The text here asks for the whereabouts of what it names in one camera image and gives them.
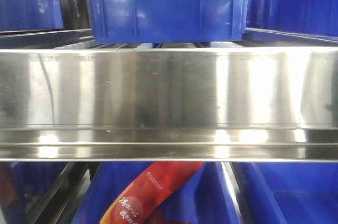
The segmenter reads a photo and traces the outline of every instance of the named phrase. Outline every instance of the metal shelf frame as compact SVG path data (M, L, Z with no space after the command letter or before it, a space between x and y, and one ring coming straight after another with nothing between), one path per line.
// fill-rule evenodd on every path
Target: metal shelf frame
M335 39L178 45L0 50L0 160L338 160Z

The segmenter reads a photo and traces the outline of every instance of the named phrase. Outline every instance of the blue plastic bin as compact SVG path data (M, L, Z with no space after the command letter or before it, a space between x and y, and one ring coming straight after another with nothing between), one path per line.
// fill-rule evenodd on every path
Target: blue plastic bin
M247 0L90 0L99 43L241 40Z
M257 224L337 224L337 163L236 165Z
M98 169L72 224L97 224L122 191L151 163L106 162ZM193 224L238 224L220 163L207 163L158 209L164 219Z
M0 31L61 28L59 0L0 0Z
M250 0L248 26L338 36L338 0Z
M13 176L15 179L17 192L19 194L19 197L21 198L22 203L25 205L25 182L23 178L23 163L22 162L12 162L11 163L11 169L13 172Z
M24 162L25 194L45 194L64 166L65 162Z

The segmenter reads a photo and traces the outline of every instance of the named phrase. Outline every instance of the stainless steel shelf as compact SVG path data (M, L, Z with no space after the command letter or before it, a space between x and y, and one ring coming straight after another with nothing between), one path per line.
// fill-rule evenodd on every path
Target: stainless steel shelf
M91 29L45 31L37 33L13 34L2 32L1 49L49 49L72 43L93 40Z
M337 161L336 47L0 51L0 160Z

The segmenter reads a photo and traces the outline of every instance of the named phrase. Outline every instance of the shelving unit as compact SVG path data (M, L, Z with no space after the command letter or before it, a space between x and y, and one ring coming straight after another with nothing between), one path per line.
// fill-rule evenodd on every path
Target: shelving unit
M61 5L69 29L88 27L79 13L68 20L83 8ZM243 41L220 48L71 48L93 40L90 29L0 33L4 187L15 187L9 161L80 161L65 167L27 220L17 215L21 223L68 223L74 209L66 206L89 183L86 162L225 162L239 219L253 223L228 162L338 161L337 38L248 28ZM4 223L22 211L2 206Z

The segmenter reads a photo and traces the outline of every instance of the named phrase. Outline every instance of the red package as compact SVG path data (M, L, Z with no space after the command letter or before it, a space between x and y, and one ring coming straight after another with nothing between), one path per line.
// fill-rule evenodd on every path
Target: red package
M113 202L100 224L143 224L202 165L203 162L154 162Z
M163 219L163 212L155 210L144 224L191 224L187 222L168 221Z

